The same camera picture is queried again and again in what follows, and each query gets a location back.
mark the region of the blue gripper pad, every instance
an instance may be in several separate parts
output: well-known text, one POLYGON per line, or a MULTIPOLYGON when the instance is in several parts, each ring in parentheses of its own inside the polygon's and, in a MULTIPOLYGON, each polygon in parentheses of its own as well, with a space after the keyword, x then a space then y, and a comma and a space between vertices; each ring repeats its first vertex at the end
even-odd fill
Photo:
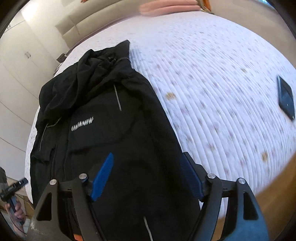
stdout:
POLYGON ((92 193, 90 195, 93 202, 95 202, 102 195, 105 185, 112 171, 113 164, 114 156, 110 152, 93 181, 92 193))
POLYGON ((184 153, 181 157, 180 167, 185 185, 189 187, 193 197, 203 199, 205 195, 202 191, 202 182, 184 153))

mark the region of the black jacket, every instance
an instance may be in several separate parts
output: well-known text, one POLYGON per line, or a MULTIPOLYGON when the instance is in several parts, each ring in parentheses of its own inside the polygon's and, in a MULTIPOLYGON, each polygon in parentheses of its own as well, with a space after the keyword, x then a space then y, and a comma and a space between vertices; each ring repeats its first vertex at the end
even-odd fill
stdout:
POLYGON ((46 83, 31 152, 34 205, 48 182, 114 167, 93 203, 108 240, 186 240, 199 213, 182 186, 181 148, 149 81, 131 68, 129 41, 94 52, 46 83))

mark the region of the smartphone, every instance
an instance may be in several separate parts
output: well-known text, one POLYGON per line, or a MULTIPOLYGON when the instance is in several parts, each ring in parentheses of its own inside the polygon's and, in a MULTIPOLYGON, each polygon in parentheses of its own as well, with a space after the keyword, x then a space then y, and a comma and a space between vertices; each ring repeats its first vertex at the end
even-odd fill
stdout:
POLYGON ((279 106, 293 121, 295 117, 294 101, 291 87, 278 75, 279 106))

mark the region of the quilted bedspread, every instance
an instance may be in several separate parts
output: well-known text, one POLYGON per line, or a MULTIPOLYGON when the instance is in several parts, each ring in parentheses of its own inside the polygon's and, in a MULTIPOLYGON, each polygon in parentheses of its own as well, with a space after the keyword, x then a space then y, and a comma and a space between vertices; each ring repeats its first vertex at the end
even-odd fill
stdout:
MULTIPOLYGON (((296 151, 295 122, 279 108, 276 82, 279 74, 296 90, 291 63, 240 25, 185 12, 117 23, 76 47, 58 73, 88 49, 126 39, 133 68, 152 84, 182 150, 221 179, 245 178, 254 193, 268 186, 296 151)), ((35 136, 34 124, 27 179, 35 136)))

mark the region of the cable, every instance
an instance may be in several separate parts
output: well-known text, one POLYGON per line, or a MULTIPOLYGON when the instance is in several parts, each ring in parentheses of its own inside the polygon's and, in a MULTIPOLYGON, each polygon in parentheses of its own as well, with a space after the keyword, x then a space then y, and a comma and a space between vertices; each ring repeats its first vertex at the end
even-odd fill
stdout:
POLYGON ((18 195, 18 194, 16 194, 15 193, 15 195, 17 195, 19 198, 21 198, 22 200, 24 200, 25 202, 27 202, 27 203, 29 203, 29 204, 31 204, 31 202, 29 202, 28 200, 25 200, 24 198, 22 198, 20 195, 18 195))
POLYGON ((23 234, 27 235, 24 231, 20 230, 20 229, 15 225, 15 223, 13 222, 13 220, 11 219, 11 217, 9 217, 9 218, 10 218, 11 222, 13 223, 13 225, 14 225, 14 226, 15 226, 20 232, 22 232, 23 234))

